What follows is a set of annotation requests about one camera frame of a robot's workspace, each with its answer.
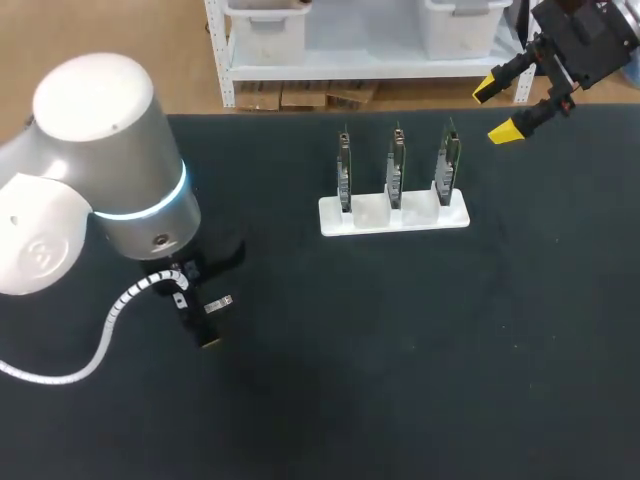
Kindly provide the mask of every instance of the white holder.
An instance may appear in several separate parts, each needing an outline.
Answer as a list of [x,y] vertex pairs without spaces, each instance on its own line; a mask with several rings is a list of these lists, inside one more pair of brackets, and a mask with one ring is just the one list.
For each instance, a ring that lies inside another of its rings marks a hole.
[[471,223],[462,192],[454,189],[451,205],[443,207],[434,182],[431,190],[402,192],[401,210],[391,208],[386,185],[383,193],[353,195],[352,213],[342,212],[338,196],[321,198],[318,208],[325,237],[464,228]]

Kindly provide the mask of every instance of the tan floor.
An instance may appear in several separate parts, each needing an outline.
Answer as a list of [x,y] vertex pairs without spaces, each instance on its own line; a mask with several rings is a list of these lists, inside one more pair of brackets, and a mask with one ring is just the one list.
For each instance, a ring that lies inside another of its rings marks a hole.
[[[33,90],[75,55],[113,51],[139,61],[171,113],[223,113],[203,0],[0,0],[0,141],[29,115]],[[371,110],[466,108],[478,79],[393,81]],[[538,79],[532,99],[548,88]],[[640,90],[616,74],[579,102],[640,103]],[[511,104],[503,94],[492,106]]]

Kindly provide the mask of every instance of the wire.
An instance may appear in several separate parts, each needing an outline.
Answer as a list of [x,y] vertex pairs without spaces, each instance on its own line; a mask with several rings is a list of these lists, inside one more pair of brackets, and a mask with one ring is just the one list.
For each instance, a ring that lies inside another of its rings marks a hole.
[[178,272],[177,270],[164,270],[162,272],[154,273],[146,278],[143,278],[135,285],[132,285],[122,295],[120,295],[120,298],[116,300],[116,302],[111,307],[111,310],[109,310],[109,314],[107,315],[104,323],[104,328],[102,329],[102,337],[100,338],[100,343],[98,344],[96,353],[93,355],[91,361],[87,363],[87,365],[82,370],[79,370],[76,373],[72,373],[70,375],[48,377],[44,375],[36,375],[35,373],[25,372],[23,370],[12,367],[11,365],[3,361],[0,361],[0,371],[6,373],[7,375],[11,375],[12,377],[24,380],[25,382],[39,383],[42,385],[67,385],[69,383],[79,382],[80,380],[87,378],[95,371],[96,368],[98,368],[98,366],[104,359],[104,356],[107,353],[107,349],[109,348],[109,344],[111,343],[111,336],[113,335],[113,328],[115,326],[116,320],[118,319],[118,315],[120,315],[125,305],[133,300],[133,297],[140,294],[143,290],[146,290],[151,285],[168,280],[173,280],[182,291],[185,291],[189,286],[189,281],[182,273]]

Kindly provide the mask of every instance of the black table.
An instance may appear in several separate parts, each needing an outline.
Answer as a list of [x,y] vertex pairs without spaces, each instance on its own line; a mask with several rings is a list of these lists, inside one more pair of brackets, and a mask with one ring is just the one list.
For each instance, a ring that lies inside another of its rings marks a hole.
[[[448,114],[173,117],[204,218],[247,240],[207,287],[237,302],[224,343],[196,349],[147,294],[89,379],[0,376],[0,476],[639,478],[640,108],[501,147],[510,111],[455,111],[469,228],[321,236],[345,122],[371,193],[397,120],[406,189],[426,188]],[[62,281],[0,298],[1,359],[63,374],[93,354],[141,274],[90,227]]]

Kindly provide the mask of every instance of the plastic bin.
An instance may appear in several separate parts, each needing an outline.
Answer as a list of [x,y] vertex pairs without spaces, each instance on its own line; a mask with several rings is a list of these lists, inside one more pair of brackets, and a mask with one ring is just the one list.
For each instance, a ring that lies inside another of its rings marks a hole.
[[486,57],[513,0],[418,0],[422,40],[432,60]]
[[286,10],[225,7],[236,35],[235,55],[248,65],[295,65],[304,61],[305,22],[311,4]]

